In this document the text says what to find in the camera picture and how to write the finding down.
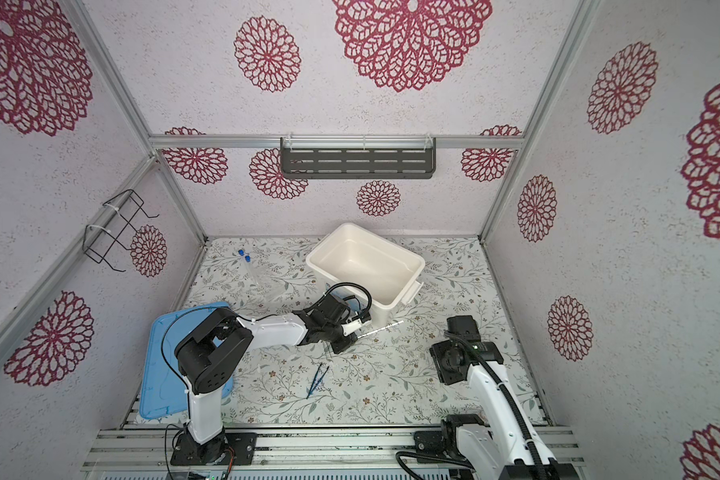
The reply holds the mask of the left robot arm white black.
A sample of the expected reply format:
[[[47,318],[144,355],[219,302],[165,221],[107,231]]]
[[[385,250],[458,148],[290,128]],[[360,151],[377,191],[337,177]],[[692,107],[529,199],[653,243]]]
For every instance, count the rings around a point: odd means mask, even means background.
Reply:
[[[250,350],[325,342],[334,353],[346,350],[371,319],[368,307],[330,293],[303,310],[248,320],[218,307],[174,348],[178,374],[188,389],[187,434],[198,447],[222,440],[222,389]]]

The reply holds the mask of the clear plastic tube rack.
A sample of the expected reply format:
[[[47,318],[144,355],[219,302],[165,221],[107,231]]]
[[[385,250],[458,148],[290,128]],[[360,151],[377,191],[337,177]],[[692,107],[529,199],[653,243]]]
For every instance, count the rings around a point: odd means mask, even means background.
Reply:
[[[270,291],[269,282],[268,282],[267,277],[261,270],[261,268],[253,262],[252,257],[251,257],[252,265],[246,264],[243,257],[240,257],[240,258],[241,258],[241,263],[242,263],[243,267],[245,268],[245,270],[246,270],[247,274],[249,275],[249,277],[251,278],[252,282],[257,287],[258,291],[261,292],[263,295],[266,295]]]

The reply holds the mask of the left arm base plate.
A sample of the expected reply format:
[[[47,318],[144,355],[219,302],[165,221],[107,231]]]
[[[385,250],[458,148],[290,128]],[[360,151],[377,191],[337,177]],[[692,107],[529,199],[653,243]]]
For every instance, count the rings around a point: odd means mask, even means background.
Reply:
[[[205,444],[190,433],[181,433],[173,449],[171,466],[248,466],[252,464],[258,435],[253,432],[221,432]]]

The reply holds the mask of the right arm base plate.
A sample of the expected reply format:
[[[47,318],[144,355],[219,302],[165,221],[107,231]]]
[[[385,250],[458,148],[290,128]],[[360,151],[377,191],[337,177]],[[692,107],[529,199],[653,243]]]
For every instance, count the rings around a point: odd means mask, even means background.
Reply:
[[[469,461],[446,440],[441,430],[417,430],[413,433],[413,441],[414,450],[418,454],[470,465]]]

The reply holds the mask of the blue plastic lid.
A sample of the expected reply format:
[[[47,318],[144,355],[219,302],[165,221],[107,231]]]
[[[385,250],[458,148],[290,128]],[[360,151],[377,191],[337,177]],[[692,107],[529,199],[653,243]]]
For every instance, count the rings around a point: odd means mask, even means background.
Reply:
[[[165,314],[153,322],[141,384],[141,418],[156,420],[188,410],[186,386],[177,376],[174,349],[216,308],[228,306],[226,302],[215,302]]]

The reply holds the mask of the white plastic bin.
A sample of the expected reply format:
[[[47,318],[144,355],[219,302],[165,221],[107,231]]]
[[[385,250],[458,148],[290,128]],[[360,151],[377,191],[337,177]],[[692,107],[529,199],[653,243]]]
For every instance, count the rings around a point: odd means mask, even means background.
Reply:
[[[353,223],[344,223],[322,239],[306,257],[318,283],[359,284],[372,297],[370,324],[376,329],[393,323],[401,309],[422,287],[425,259]]]

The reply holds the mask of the aluminium rail base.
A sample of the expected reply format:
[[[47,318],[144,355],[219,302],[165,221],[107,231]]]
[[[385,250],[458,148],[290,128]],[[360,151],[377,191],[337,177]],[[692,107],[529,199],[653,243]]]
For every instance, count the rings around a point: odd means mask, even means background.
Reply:
[[[168,423],[139,423],[139,397],[135,397],[118,428],[98,432],[85,456],[81,474],[114,471],[164,473],[171,454],[174,430]],[[439,434],[438,425],[340,425],[307,426],[233,424],[231,434],[254,433],[252,463],[246,468],[304,469],[395,468],[394,454],[414,448],[414,434]]]

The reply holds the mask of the dark grey wall shelf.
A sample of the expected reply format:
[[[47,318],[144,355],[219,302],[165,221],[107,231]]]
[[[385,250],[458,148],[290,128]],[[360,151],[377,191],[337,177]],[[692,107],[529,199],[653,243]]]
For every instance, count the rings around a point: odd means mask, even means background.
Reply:
[[[282,138],[280,169],[289,180],[419,180],[436,171],[436,140],[318,142]]]

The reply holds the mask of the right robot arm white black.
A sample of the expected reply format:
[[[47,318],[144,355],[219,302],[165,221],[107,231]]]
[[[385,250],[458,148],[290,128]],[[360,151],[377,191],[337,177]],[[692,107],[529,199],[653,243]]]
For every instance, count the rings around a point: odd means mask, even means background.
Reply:
[[[439,381],[465,383],[483,412],[481,420],[446,417],[447,454],[478,479],[577,479],[575,466],[557,459],[521,408],[498,347],[482,340],[475,319],[448,318],[444,336],[430,347]]]

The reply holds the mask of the blue tweezers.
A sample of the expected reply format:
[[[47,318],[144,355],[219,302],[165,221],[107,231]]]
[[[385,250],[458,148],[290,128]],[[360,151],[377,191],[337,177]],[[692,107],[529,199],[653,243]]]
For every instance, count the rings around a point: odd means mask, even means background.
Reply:
[[[326,374],[330,370],[330,366],[325,363],[320,363],[313,375],[312,381],[309,388],[307,389],[306,398],[309,399],[322,384]]]

